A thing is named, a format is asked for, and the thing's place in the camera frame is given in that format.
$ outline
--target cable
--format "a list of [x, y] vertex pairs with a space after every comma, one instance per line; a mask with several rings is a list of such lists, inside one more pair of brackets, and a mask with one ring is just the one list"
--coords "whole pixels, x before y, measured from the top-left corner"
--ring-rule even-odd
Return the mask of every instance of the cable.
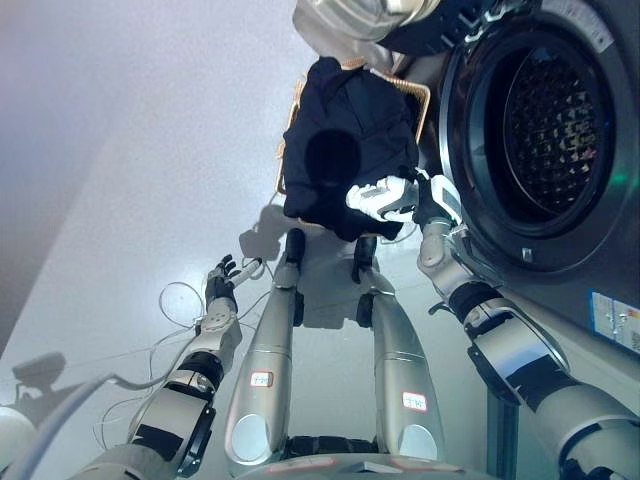
[[256, 306], [260, 303], [260, 301], [261, 301], [264, 297], [266, 297], [267, 295], [269, 295], [270, 293], [271, 293], [271, 290], [269, 290], [269, 291], [267, 291], [267, 292], [264, 292], [262, 295], [260, 295], [260, 297], [258, 297], [258, 300], [256, 300], [256, 301], [253, 303], [253, 305], [251, 305], [251, 306], [249, 307], [249, 309], [248, 309], [246, 312], [244, 312], [242, 315], [240, 315], [240, 316], [238, 317], [238, 321], [242, 320], [244, 317], [246, 317], [247, 315], [249, 315], [249, 314], [251, 313], [251, 310], [253, 310], [254, 308], [256, 308]]
[[202, 300], [202, 296], [198, 293], [198, 291], [195, 288], [193, 288], [191, 285], [186, 283], [186, 282], [171, 282], [171, 283], [167, 283], [164, 286], [164, 288], [162, 289], [162, 291], [160, 292], [160, 295], [158, 295], [158, 306], [160, 307], [160, 312], [162, 312], [162, 315], [164, 315], [164, 318], [166, 318], [171, 323], [173, 323], [174, 325], [177, 325], [179, 327], [190, 328], [191, 325], [183, 325], [182, 323], [177, 322], [173, 318], [171, 318], [169, 316], [169, 314], [165, 311], [164, 306], [162, 305], [162, 298], [163, 298], [165, 292], [167, 291], [167, 288], [171, 287], [172, 285], [181, 285], [183, 287], [188, 288], [189, 290], [191, 290], [193, 293], [196, 294], [196, 297], [198, 297], [198, 301], [200, 302], [200, 316], [205, 314], [204, 300]]
[[[173, 338], [179, 334], [182, 333], [186, 333], [188, 331], [190, 331], [191, 328], [186, 328], [186, 329], [181, 329], [181, 330], [176, 330], [175, 332], [171, 332], [169, 335], [165, 335], [164, 337], [162, 337], [160, 340], [158, 340], [150, 349], [149, 351], [149, 382], [147, 382], [147, 385], [149, 385], [152, 382], [155, 382], [153, 380], [153, 356], [155, 355], [158, 347], [165, 341], [167, 341], [170, 338]], [[174, 358], [171, 367], [169, 368], [169, 370], [167, 370], [165, 372], [165, 374], [162, 377], [159, 377], [158, 379], [156, 379], [157, 383], [160, 383], [160, 381], [165, 380], [169, 374], [171, 374], [171, 372], [173, 371], [173, 369], [175, 368], [178, 360], [180, 359], [180, 357], [182, 356], [182, 354], [184, 353], [184, 351], [186, 350], [186, 348], [191, 344], [191, 342], [193, 341], [193, 339], [190, 339], [186, 345], [184, 345], [182, 347], [182, 349], [180, 350], [180, 352], [176, 355], [176, 357]], [[93, 424], [93, 436], [96, 439], [96, 442], [98, 443], [98, 445], [100, 447], [102, 447], [104, 450], [107, 450], [107, 443], [105, 441], [105, 436], [104, 436], [104, 426], [106, 424], [111, 424], [111, 423], [115, 423], [119, 420], [122, 420], [125, 417], [118, 417], [116, 419], [113, 420], [109, 420], [107, 421], [107, 417], [109, 416], [109, 414], [115, 410], [117, 407], [119, 407], [120, 405], [125, 405], [127, 403], [130, 402], [134, 402], [134, 401], [139, 401], [139, 400], [146, 400], [147, 398], [149, 398], [151, 396], [151, 394], [153, 393], [153, 385], [151, 385], [150, 387], [147, 388], [147, 390], [149, 390], [146, 394], [135, 397], [135, 398], [128, 398], [126, 400], [121, 400], [119, 402], [114, 403], [113, 405], [111, 405], [109, 408], [107, 408], [107, 410], [105, 410], [105, 412], [102, 414], [102, 417], [100, 419], [99, 422], [96, 422]], [[96, 433], [96, 426], [100, 425], [100, 439], [98, 439], [98, 434]]]
[[160, 377], [153, 379], [145, 383], [135, 383], [121, 377], [115, 373], [109, 373], [98, 377], [95, 380], [91, 380], [75, 390], [69, 395], [60, 405], [58, 405], [53, 412], [45, 418], [42, 425], [38, 429], [36, 438], [31, 442], [30, 447], [9, 467], [3, 480], [28, 480], [33, 475], [36, 467], [42, 460], [45, 452], [48, 450], [49, 445], [56, 437], [65, 422], [75, 413], [82, 404], [93, 395], [104, 383], [113, 382], [119, 387], [127, 390], [139, 391], [146, 390], [154, 385], [167, 379], [167, 377], [173, 372], [178, 361], [182, 357], [182, 354], [193, 342], [193, 338], [190, 339], [180, 349], [178, 354], [171, 362], [171, 367]]
[[3, 477], [4, 480], [28, 480], [42, 460], [49, 445], [58, 434], [64, 423], [73, 413], [98, 390], [113, 374], [91, 380], [78, 387], [71, 395], [64, 399], [53, 412], [44, 419], [36, 438], [31, 445], [11, 464]]
[[[169, 340], [170, 338], [173, 338], [175, 336], [178, 336], [182, 333], [186, 333], [188, 331], [190, 331], [191, 328], [183, 328], [180, 330], [176, 330], [174, 332], [171, 332], [169, 335], [165, 335], [164, 337], [162, 337], [160, 340], [158, 340], [156, 343], [153, 344], [153, 346], [151, 347], [151, 349], [149, 350], [149, 381], [151, 381], [153, 379], [153, 357], [156, 353], [156, 351], [158, 350], [158, 347], [164, 343], [165, 341]], [[92, 430], [93, 430], [93, 437], [96, 440], [96, 443], [103, 449], [103, 450], [107, 450], [107, 444], [105, 441], [105, 436], [104, 436], [104, 426], [107, 424], [112, 424], [112, 423], [116, 423], [120, 420], [123, 420], [125, 417], [117, 417], [115, 419], [112, 420], [107, 420], [107, 417], [109, 416], [109, 414], [115, 410], [116, 408], [118, 408], [121, 405], [126, 405], [128, 403], [131, 402], [135, 402], [135, 401], [144, 401], [147, 398], [149, 398], [151, 396], [151, 394], [153, 393], [153, 388], [148, 389], [149, 391], [142, 396], [139, 397], [135, 397], [135, 398], [128, 398], [126, 400], [121, 400], [119, 402], [114, 403], [113, 405], [111, 405], [109, 408], [107, 408], [107, 410], [105, 410], [105, 412], [103, 413], [101, 419], [99, 422], [96, 422], [93, 424], [92, 426]], [[96, 432], [96, 427], [100, 426], [100, 433], [98, 435], [98, 432]]]

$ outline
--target sticker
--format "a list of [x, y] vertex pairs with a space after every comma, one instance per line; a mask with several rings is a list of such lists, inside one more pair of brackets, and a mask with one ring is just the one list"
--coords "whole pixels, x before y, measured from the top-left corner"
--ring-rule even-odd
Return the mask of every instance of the sticker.
[[591, 321], [600, 335], [640, 353], [640, 308], [592, 291]]
[[555, 13], [580, 30], [598, 53], [613, 44], [613, 36], [595, 10], [582, 0], [542, 0], [542, 10]]
[[410, 410], [427, 411], [427, 399], [419, 393], [402, 392], [402, 404]]
[[285, 473], [297, 470], [313, 470], [316, 468], [332, 467], [336, 464], [336, 460], [333, 457], [302, 457], [295, 458], [293, 460], [287, 460], [286, 462], [276, 463], [271, 465], [268, 469], [268, 473]]
[[273, 373], [271, 372], [253, 372], [251, 374], [252, 387], [268, 388], [273, 385]]

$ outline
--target floor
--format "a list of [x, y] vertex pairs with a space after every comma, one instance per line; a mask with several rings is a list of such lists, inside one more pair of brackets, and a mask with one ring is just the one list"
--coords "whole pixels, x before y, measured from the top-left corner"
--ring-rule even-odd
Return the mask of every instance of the floor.
[[[226, 253], [273, 265], [286, 220], [273, 198], [274, 153], [295, 80], [314, 61], [290, 22], [294, 2], [3, 3], [0, 60], [0, 307], [8, 342], [0, 405], [38, 424], [78, 384], [115, 371], [149, 377], [155, 342], [177, 327], [158, 308], [170, 282], [201, 290]], [[303, 283], [308, 325], [294, 337], [290, 433], [370, 439], [375, 429], [371, 333], [352, 321], [353, 246], [310, 231]], [[417, 235], [381, 245], [382, 272], [414, 319], [430, 361], [451, 463], [484, 468], [485, 390], [452, 317], [415, 268]], [[237, 292], [241, 312], [269, 279]], [[165, 306], [180, 322], [198, 303], [181, 287]], [[263, 303], [243, 322], [254, 324]], [[234, 370], [200, 473], [224, 478], [222, 429]], [[187, 338], [157, 349], [154, 372]], [[107, 385], [58, 435], [35, 478], [66, 478], [101, 447], [100, 422], [135, 397]], [[139, 401], [111, 412], [107, 445], [122, 442]]]

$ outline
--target robot leg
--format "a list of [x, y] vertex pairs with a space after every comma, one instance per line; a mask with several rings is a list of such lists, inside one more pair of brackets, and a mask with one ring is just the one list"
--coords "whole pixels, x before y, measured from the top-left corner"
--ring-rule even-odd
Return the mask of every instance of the robot leg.
[[444, 436], [429, 366], [391, 284], [373, 267], [375, 239], [356, 246], [354, 279], [366, 289], [357, 320], [373, 329], [380, 452], [444, 460]]
[[225, 431], [225, 451], [234, 476], [279, 459], [287, 440], [291, 340], [294, 325], [302, 322], [297, 283], [304, 249], [304, 233], [291, 230], [238, 375]]

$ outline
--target black cloth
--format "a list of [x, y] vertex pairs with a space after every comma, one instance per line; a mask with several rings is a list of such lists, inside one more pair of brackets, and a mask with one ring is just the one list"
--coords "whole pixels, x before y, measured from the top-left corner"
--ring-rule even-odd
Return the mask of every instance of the black cloth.
[[417, 108], [413, 97], [380, 77], [320, 58], [284, 134], [285, 215], [323, 225], [346, 241], [363, 233], [395, 238], [402, 224], [350, 209], [346, 193], [417, 165]]

